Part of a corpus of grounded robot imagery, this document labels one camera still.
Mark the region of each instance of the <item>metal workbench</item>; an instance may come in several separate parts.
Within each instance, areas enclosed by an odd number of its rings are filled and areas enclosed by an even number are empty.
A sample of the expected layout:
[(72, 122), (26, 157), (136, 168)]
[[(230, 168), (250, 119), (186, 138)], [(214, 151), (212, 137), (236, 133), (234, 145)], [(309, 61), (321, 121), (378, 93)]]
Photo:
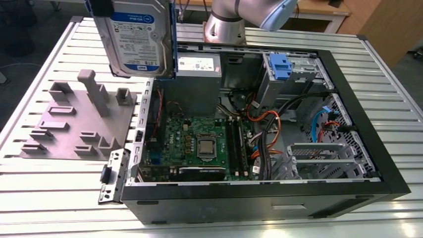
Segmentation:
[[(178, 25), (181, 41), (201, 41), (201, 25)], [(366, 41), (356, 36), (246, 29), (249, 45), (330, 50), (392, 155), (410, 194), (333, 219), (144, 226), (124, 205), (97, 205), (105, 162), (22, 159), (20, 147), (36, 125), (54, 80), (97, 72), (109, 91), (141, 93), (144, 78), (114, 78), (90, 18), (70, 22), (0, 134), (0, 235), (45, 237), (421, 237), (423, 114)], [(128, 140), (133, 138), (129, 130)]]

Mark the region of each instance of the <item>green motherboard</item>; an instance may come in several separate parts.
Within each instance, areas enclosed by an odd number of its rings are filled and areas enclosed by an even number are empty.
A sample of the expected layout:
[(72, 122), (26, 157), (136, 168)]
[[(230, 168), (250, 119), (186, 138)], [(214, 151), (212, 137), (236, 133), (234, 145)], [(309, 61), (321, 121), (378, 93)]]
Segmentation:
[(173, 167), (224, 168), (224, 180), (249, 180), (244, 145), (248, 130), (249, 122), (240, 119), (168, 118), (164, 149), (146, 154), (152, 181), (168, 181)]

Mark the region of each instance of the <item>blue hard drive label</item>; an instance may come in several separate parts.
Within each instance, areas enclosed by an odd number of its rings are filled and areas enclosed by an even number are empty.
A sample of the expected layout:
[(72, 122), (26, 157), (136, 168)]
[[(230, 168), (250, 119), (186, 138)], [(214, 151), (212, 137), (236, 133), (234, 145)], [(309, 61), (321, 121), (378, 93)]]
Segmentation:
[(110, 17), (116, 53), (124, 66), (136, 71), (158, 69), (158, 38), (154, 18), (148, 14), (114, 12)]
[(124, 22), (137, 22), (137, 23), (153, 23), (153, 17), (148, 14), (134, 14), (134, 13), (122, 13), (114, 12), (110, 19), (113, 21), (124, 21)]

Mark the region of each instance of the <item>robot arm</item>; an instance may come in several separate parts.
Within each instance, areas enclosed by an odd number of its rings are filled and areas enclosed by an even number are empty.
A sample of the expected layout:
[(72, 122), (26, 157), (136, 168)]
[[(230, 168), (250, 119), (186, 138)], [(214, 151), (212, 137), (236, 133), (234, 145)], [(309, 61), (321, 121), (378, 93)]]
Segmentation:
[(205, 41), (242, 44), (244, 20), (262, 30), (278, 30), (294, 6), (296, 0), (213, 0), (205, 25)]

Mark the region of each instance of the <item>white label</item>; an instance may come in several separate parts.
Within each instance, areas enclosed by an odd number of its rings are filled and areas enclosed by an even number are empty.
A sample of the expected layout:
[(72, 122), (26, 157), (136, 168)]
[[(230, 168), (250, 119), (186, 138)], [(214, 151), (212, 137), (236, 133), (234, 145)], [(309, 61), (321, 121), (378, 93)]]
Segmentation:
[(213, 71), (212, 58), (180, 57), (177, 59), (178, 70)]
[(116, 51), (126, 68), (140, 71), (158, 69), (154, 20), (149, 15), (114, 13), (110, 19)]
[(253, 166), (252, 167), (252, 173), (254, 173), (254, 174), (260, 173), (260, 167), (258, 166)]
[(256, 102), (256, 101), (252, 101), (250, 102), (250, 105), (254, 107), (254, 108), (258, 108), (260, 104)]

